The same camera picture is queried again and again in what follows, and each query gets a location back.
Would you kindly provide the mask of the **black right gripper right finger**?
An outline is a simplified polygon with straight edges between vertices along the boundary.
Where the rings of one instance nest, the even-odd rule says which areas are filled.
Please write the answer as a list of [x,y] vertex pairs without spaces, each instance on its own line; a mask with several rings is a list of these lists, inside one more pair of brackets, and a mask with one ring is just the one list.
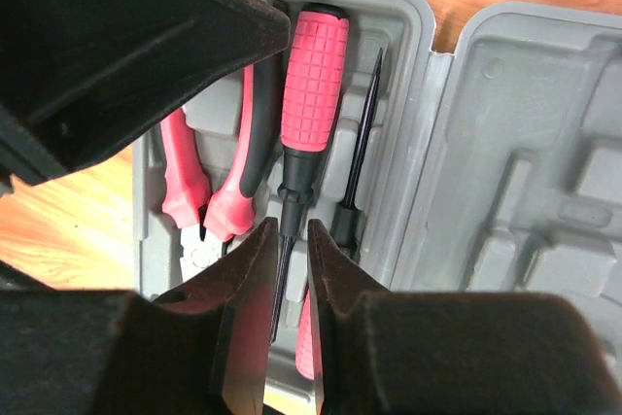
[[395,293],[308,225],[321,414],[617,414],[596,335],[553,294]]

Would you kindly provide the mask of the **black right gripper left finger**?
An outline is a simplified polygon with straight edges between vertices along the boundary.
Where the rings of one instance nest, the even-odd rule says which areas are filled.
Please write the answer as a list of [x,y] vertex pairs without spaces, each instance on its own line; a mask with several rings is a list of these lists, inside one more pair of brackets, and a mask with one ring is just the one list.
[[263,414],[278,226],[147,300],[1,267],[5,414]]

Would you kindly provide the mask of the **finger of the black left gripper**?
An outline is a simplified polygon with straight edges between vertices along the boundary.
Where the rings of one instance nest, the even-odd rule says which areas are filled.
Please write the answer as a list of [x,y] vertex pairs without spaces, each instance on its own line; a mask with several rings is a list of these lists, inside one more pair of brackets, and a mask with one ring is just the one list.
[[290,29],[265,0],[1,0],[2,185],[114,156]]

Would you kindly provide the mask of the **pink handled pliers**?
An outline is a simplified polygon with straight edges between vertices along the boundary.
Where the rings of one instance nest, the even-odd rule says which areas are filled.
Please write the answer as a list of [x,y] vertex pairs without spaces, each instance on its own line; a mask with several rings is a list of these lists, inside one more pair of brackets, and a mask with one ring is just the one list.
[[255,222],[254,197],[280,128],[282,63],[271,57],[216,81],[160,124],[163,213],[181,231],[188,280]]

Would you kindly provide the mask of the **pink black screwdriver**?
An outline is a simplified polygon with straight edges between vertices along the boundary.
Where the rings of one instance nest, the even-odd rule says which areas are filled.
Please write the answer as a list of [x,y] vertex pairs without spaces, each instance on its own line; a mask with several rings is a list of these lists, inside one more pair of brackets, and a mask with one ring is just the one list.
[[[344,197],[337,204],[333,216],[330,235],[337,246],[344,250],[349,258],[357,251],[355,232],[360,211],[356,208],[356,194],[363,169],[364,158],[371,128],[374,123],[378,104],[378,93],[383,64],[382,48],[379,49],[372,69],[370,84],[363,103],[360,126],[357,133],[353,158],[346,184]],[[314,378],[314,358],[311,329],[310,294],[306,294],[301,312],[297,334],[294,362],[298,373],[308,379]]]
[[349,17],[336,6],[308,3],[298,15],[287,66],[281,143],[283,178],[281,253],[277,265],[270,340],[278,332],[290,258],[306,206],[313,197],[322,154],[328,146],[341,90]]

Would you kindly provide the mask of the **grey plastic tool case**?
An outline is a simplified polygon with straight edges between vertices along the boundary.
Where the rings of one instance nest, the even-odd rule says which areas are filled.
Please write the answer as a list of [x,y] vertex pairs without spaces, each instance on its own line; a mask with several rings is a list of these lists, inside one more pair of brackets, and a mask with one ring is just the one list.
[[[274,390],[319,413],[315,369],[308,380],[294,362],[310,294],[308,225],[320,221],[330,234],[380,48],[378,104],[355,201],[357,251],[349,258],[337,247],[395,293],[565,299],[596,335],[621,392],[620,17],[499,3],[466,24],[453,53],[438,54],[426,0],[272,1],[293,24],[285,51],[273,56],[283,72],[279,133],[254,197],[254,225],[219,259],[275,219],[274,301],[281,118],[298,15],[308,3],[336,6],[348,14],[349,34],[333,128],[269,341],[264,394]],[[164,174],[157,125],[133,151],[135,286],[147,300],[188,281],[181,231],[162,211]]]

